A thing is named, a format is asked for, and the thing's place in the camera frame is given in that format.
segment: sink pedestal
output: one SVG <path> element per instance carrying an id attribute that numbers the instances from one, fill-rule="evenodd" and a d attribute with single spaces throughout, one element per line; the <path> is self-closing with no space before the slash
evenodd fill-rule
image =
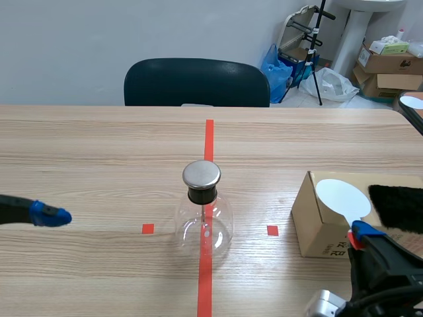
<path id="1" fill-rule="evenodd" d="M 372 14 L 372 12 L 351 10 L 350 20 L 331 67 L 342 76 L 351 75 Z"/>

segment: glass jar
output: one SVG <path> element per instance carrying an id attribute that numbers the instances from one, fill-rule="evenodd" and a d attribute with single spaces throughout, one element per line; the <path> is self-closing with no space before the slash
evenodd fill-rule
<path id="1" fill-rule="evenodd" d="M 176 240 L 194 255 L 223 253 L 233 237 L 230 203 L 217 191 L 220 168 L 208 160 L 190 163 L 182 173 L 188 195 L 182 198 L 175 214 Z"/>

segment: blue plastic bag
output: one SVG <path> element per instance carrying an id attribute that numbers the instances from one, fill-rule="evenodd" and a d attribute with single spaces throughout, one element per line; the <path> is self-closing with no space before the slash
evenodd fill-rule
<path id="1" fill-rule="evenodd" d="M 285 94 L 286 82 L 292 73 L 292 67 L 286 66 L 278 59 L 276 44 L 270 46 L 260 68 L 270 85 L 270 102 L 277 104 Z"/>

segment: tiled floor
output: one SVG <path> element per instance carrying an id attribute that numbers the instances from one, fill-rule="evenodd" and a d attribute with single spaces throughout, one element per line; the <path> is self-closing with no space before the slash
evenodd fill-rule
<path id="1" fill-rule="evenodd" d="M 280 104 L 270 104 L 271 108 L 365 108 L 365 109 L 390 109 L 387 104 L 364 99 L 355 96 L 346 102 L 336 102 L 322 99 L 323 106 L 319 105 L 319 100 L 309 94 L 305 94 L 296 88 L 292 88 Z"/>

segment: white plastic bag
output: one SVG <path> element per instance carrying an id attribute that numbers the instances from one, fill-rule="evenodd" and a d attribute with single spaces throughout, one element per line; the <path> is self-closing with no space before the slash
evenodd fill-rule
<path id="1" fill-rule="evenodd" d="M 359 91 L 347 78 L 329 68 L 323 68 L 316 72 L 316 80 L 320 96 L 324 99 L 343 102 L 354 97 Z M 312 75 L 301 82 L 299 89 L 317 97 L 315 80 Z"/>
<path id="2" fill-rule="evenodd" d="M 422 58 L 423 57 L 423 42 L 411 41 L 407 52 L 418 58 Z"/>

